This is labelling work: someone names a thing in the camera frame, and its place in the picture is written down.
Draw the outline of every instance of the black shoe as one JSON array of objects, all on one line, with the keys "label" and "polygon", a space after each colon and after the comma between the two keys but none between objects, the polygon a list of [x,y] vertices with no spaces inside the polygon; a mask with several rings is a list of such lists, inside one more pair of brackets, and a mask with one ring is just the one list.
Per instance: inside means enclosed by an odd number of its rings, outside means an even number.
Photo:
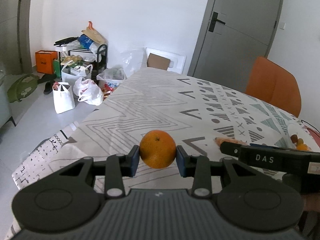
[{"label": "black shoe", "polygon": [[52,92],[52,86],[53,86],[54,82],[55,82],[55,81],[52,80],[52,81],[49,81],[49,82],[47,82],[47,83],[45,84],[44,91],[43,91],[43,93],[44,93],[45,95],[49,95],[49,94]]},{"label": "black shoe", "polygon": [[42,78],[38,79],[38,84],[44,83],[44,82],[48,82],[48,81],[52,81],[54,79],[57,78],[56,74],[44,74],[42,76]]}]

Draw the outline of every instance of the hand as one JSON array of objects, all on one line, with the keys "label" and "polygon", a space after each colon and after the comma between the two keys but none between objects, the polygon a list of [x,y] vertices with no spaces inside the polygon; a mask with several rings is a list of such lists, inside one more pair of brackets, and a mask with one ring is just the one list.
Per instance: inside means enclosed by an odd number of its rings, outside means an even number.
[{"label": "hand", "polygon": [[301,195],[304,202],[304,211],[320,212],[320,193]]}]

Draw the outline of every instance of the black door handle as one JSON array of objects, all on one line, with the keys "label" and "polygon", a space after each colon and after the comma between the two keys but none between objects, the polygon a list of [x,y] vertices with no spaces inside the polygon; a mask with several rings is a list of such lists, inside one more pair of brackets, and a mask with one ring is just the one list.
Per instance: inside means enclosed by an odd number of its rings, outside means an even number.
[{"label": "black door handle", "polygon": [[211,23],[210,23],[210,26],[209,26],[209,32],[212,32],[213,33],[213,30],[214,30],[214,27],[216,25],[216,22],[219,22],[223,25],[225,25],[226,23],[221,21],[221,20],[218,20],[218,13],[217,12],[213,12],[213,15],[212,15],[212,20],[211,20]]}]

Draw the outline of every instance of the gray dot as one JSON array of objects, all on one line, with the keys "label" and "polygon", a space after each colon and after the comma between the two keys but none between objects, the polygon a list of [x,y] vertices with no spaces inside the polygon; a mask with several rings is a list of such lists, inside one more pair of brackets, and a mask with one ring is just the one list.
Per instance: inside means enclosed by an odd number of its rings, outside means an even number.
[{"label": "gray dot", "polygon": [[107,195],[110,197],[119,197],[122,195],[122,190],[119,188],[108,189]]},{"label": "gray dot", "polygon": [[201,188],[195,189],[194,193],[199,197],[205,197],[210,194],[210,191],[206,188],[201,187]]}]

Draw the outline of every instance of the light switch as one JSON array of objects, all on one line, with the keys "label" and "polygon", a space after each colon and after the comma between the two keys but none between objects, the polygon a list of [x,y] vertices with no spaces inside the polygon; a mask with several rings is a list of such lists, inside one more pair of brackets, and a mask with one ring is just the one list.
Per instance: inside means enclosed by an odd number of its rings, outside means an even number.
[{"label": "light switch", "polygon": [[285,23],[284,22],[279,22],[279,28],[284,30],[285,28]]}]

